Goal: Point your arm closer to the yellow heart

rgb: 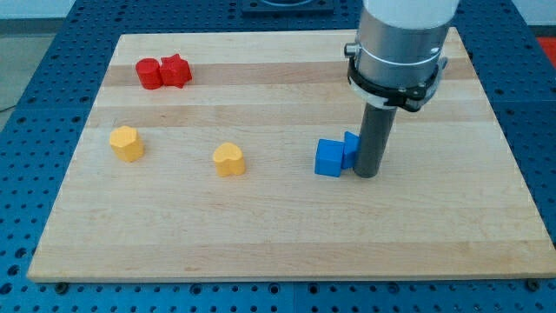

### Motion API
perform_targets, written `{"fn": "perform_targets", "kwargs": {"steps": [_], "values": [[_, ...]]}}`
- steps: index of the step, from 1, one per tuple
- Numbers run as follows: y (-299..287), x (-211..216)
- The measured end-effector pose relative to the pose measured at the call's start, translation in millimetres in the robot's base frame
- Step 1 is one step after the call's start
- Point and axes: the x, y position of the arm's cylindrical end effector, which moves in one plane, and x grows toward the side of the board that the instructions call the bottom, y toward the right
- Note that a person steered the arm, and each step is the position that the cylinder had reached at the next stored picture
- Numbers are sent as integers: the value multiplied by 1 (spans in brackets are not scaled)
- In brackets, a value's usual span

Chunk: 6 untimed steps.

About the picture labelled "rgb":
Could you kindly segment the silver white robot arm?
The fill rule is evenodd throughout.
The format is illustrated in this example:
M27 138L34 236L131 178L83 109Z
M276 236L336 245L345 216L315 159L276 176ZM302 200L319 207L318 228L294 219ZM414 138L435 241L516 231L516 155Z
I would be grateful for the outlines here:
M416 112L435 94L458 0L364 0L344 47L353 91L377 109Z

